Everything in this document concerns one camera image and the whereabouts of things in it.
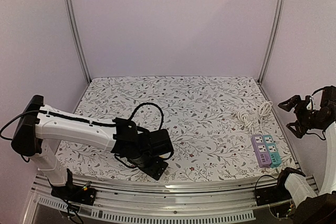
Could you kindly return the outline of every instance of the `floral tablecloth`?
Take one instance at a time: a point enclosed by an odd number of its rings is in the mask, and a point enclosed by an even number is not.
[[[263,123],[263,128],[273,136],[282,165],[277,169],[258,166],[250,133],[235,116],[238,111],[247,111],[259,133],[257,111],[265,98],[252,78],[96,78],[76,113],[94,118],[128,118],[142,102],[154,102],[162,108],[163,128],[168,130],[175,150],[159,183],[239,179],[295,167],[273,115]],[[133,120],[155,130],[160,124],[160,114],[156,108],[144,106]],[[156,182],[138,169],[124,167],[113,154],[93,146],[61,142],[56,155],[76,174]]]

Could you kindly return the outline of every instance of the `metal rail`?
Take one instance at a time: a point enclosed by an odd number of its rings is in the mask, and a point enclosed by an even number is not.
[[[73,41],[75,43],[79,63],[82,68],[86,82],[90,83],[92,78],[90,76],[90,72],[89,72],[89,68],[88,68],[88,65],[87,65],[87,62],[84,56],[82,44],[80,42],[77,23],[75,19],[74,7],[72,5],[72,0],[64,0],[64,1],[65,1],[65,6],[66,6],[68,18],[69,18],[70,28],[71,28],[71,33],[72,33]]]
[[[74,175],[74,183],[88,180],[97,190],[95,204],[81,205],[80,215],[113,223],[194,224],[238,223],[255,219],[258,207],[254,199],[254,185],[258,178],[223,182],[153,184],[123,180],[98,180]],[[318,191],[312,176],[308,184]],[[274,186],[276,181],[265,177],[258,187]],[[37,175],[31,189],[25,224],[31,224],[37,204],[65,211],[58,198],[50,195],[46,177]]]
[[[280,18],[281,18],[282,8],[284,6],[284,1],[285,0],[277,0],[277,7],[276,7],[276,12],[274,16],[273,25],[272,25],[272,30],[269,36],[264,61],[262,63],[261,71],[260,71],[259,78],[257,81],[260,85],[263,83],[265,79],[265,75],[267,73],[269,61],[271,59],[273,47],[274,47],[275,40],[277,37],[277,32],[278,32],[278,28],[280,24]]]

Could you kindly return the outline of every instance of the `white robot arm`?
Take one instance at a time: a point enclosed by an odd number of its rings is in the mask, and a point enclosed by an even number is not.
[[[45,114],[38,113],[38,124],[35,124],[35,137],[38,139],[55,139],[80,144],[87,144],[111,152],[115,139],[113,136],[117,133],[116,127],[96,126],[93,122],[113,124],[111,119],[92,119],[84,116],[73,115],[54,109],[49,105],[40,107]],[[90,123],[72,121],[69,119],[52,116],[52,114],[61,114],[67,117],[76,117],[78,119],[88,120]],[[65,186],[67,182],[67,171],[60,164],[58,159],[51,151],[46,141],[42,141],[41,153],[36,153],[30,159],[34,161],[38,169],[49,179],[53,186]]]
[[[157,131],[150,132],[132,121],[137,110],[144,105],[152,105],[160,110],[161,124]],[[13,139],[2,136],[2,132],[16,119],[19,119],[19,123]],[[11,140],[11,146],[18,154],[34,161],[48,178],[53,196],[92,205],[95,190],[90,188],[87,191],[86,186],[74,185],[71,171],[60,164],[44,139],[70,141],[101,148],[114,153],[115,158],[127,167],[138,168],[159,180],[168,166],[165,160],[174,153],[168,131],[161,129],[162,124],[163,112],[154,103],[140,104],[128,119],[94,119],[44,105],[43,97],[35,95],[25,111],[0,130],[0,137]],[[170,153],[169,157],[160,157],[167,153]],[[120,159],[123,157],[127,158],[132,166]]]
[[[323,91],[320,110],[313,109],[312,96]],[[323,130],[327,142],[327,164],[322,188],[317,195],[300,172],[287,168],[278,177],[278,188],[284,186],[291,194],[297,207],[293,218],[295,224],[334,223],[336,221],[336,87],[321,88],[301,100],[299,95],[279,104],[289,112],[295,108],[297,120],[287,124],[287,128],[298,138],[310,129]]]

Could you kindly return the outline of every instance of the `black mounting plate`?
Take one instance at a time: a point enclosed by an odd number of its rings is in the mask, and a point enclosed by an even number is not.
[[[151,166],[146,168],[140,168],[141,171],[154,178],[155,180],[159,180],[163,174],[163,172],[168,167],[168,163],[163,160],[161,157],[155,157],[152,159],[153,163]]]

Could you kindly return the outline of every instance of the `white wall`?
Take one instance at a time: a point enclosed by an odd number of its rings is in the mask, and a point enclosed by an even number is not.
[[[285,0],[264,83],[276,104],[295,94],[304,98],[318,88],[336,85],[335,14],[336,0]],[[293,112],[278,112],[284,124],[295,121]],[[314,136],[297,139],[289,131],[288,135],[301,167],[314,174],[321,186],[326,143]]]
[[[0,0],[0,125],[21,113],[34,94],[72,111],[86,84],[64,0]],[[12,136],[14,127],[5,132]],[[36,174],[0,140],[0,222],[19,223]]]
[[[253,76],[276,0],[73,0],[93,77]]]

